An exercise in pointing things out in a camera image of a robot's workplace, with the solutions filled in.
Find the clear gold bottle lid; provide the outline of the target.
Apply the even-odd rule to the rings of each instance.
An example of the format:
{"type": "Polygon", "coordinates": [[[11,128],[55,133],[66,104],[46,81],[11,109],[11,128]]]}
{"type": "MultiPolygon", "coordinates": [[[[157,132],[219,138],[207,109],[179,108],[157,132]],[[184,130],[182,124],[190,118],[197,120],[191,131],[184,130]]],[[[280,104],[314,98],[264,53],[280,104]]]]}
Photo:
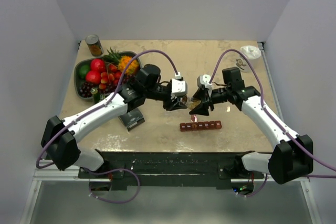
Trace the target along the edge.
{"type": "Polygon", "coordinates": [[[185,106],[189,106],[190,104],[190,97],[185,95],[184,97],[181,98],[181,103],[185,106]]]}

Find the small pill bottle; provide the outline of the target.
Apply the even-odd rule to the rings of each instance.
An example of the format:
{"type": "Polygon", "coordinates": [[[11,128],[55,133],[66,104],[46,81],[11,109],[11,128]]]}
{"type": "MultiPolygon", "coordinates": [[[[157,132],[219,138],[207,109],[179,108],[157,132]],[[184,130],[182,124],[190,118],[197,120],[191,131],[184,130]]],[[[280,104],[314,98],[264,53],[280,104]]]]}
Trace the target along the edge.
{"type": "Polygon", "coordinates": [[[192,110],[196,108],[201,103],[201,100],[191,97],[188,99],[187,107],[192,110]]]}

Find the red weekly pill organizer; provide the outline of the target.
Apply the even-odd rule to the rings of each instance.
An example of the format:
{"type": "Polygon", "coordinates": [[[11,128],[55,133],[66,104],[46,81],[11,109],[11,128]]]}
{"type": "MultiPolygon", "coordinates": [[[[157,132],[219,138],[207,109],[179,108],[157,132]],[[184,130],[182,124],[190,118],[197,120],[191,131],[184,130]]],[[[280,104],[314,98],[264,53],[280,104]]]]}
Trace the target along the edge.
{"type": "Polygon", "coordinates": [[[197,115],[191,115],[191,121],[186,123],[180,123],[179,128],[181,132],[220,130],[222,129],[222,123],[220,120],[200,121],[197,115]]]}

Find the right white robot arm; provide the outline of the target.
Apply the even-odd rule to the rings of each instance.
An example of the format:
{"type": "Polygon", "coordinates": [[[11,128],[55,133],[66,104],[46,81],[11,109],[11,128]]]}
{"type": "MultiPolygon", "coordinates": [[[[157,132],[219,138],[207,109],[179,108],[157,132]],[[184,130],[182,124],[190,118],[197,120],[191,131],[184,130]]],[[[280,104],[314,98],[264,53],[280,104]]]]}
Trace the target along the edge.
{"type": "Polygon", "coordinates": [[[308,135],[300,136],[269,108],[253,86],[245,86],[236,67],[222,71],[224,87],[214,89],[207,74],[197,78],[198,89],[193,98],[199,104],[191,114],[208,116],[218,103],[230,102],[248,116],[271,144],[271,154],[249,151],[236,155],[232,174],[246,178],[252,172],[269,174],[278,184],[284,184],[313,171],[313,141],[308,135]]]}

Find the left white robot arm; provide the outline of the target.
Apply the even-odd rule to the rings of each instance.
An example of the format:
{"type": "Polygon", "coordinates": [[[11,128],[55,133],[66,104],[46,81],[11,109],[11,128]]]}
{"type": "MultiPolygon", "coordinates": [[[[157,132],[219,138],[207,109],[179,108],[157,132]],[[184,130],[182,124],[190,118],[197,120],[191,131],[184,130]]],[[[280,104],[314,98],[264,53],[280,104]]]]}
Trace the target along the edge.
{"type": "Polygon", "coordinates": [[[107,98],[90,108],[63,120],[51,117],[41,140],[43,151],[59,170],[76,165],[89,169],[97,178],[105,177],[109,165],[99,151],[81,150],[78,143],[104,123],[140,107],[147,99],[161,101],[167,111],[185,109],[181,100],[187,95],[187,83],[183,77],[177,75],[167,85],[159,83],[160,77],[159,67],[147,64],[107,98]]]}

